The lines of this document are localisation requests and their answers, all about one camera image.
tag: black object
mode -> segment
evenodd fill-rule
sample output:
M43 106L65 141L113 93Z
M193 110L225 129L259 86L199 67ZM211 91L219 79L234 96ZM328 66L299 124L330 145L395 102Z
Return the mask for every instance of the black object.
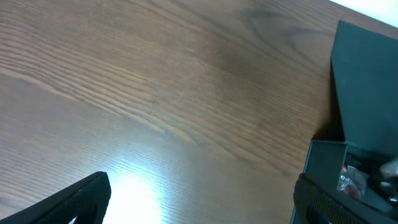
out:
M0 220L0 224L100 224L111 186L105 172L95 172L43 201Z
M360 161L377 177L371 171L398 156L397 62L397 40L339 21L331 92L339 113L332 113L332 121L340 123L330 125L335 128L327 137L317 137L322 141L311 142L291 223L398 224L398 210L369 186L360 201L337 191L345 162Z

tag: wood grain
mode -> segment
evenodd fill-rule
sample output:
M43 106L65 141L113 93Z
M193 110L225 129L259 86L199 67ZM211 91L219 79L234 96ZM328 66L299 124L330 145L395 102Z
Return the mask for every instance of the wood grain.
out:
M194 220L206 211L206 222L286 223L329 116L340 19L398 37L329 1L1 1L0 218L96 169L137 173L127 165L137 154L192 181L173 185L167 222L204 223Z

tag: open box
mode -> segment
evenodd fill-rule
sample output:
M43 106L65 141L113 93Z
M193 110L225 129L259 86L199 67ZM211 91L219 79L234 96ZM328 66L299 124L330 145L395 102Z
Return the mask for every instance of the open box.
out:
M332 107L333 92L334 124L325 138L311 141L304 174L349 215L398 223L394 207L369 187L360 201L337 191L348 157L369 169L398 157L398 41L340 21L331 55ZM291 223L300 223L296 214ZM327 223L344 223L338 215L332 219Z

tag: brown wooden surface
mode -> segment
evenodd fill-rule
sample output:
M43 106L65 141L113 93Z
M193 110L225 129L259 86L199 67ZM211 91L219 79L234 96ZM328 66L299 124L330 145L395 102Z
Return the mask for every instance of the brown wooden surface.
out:
M104 170L106 223L287 223L339 19L398 37L329 1L0 1L0 218Z

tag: open box flap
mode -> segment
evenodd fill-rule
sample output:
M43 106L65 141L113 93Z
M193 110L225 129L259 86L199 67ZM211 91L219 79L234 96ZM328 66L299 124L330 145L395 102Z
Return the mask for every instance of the open box flap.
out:
M398 156L398 40L340 21L331 64L346 143Z

